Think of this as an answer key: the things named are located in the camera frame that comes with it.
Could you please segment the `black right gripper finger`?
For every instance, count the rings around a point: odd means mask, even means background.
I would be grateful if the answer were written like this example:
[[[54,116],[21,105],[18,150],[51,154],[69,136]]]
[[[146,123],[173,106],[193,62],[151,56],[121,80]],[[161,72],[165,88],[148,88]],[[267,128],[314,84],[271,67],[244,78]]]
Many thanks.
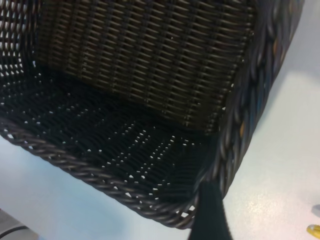
[[[217,182],[203,182],[189,240],[231,240],[222,194]]]

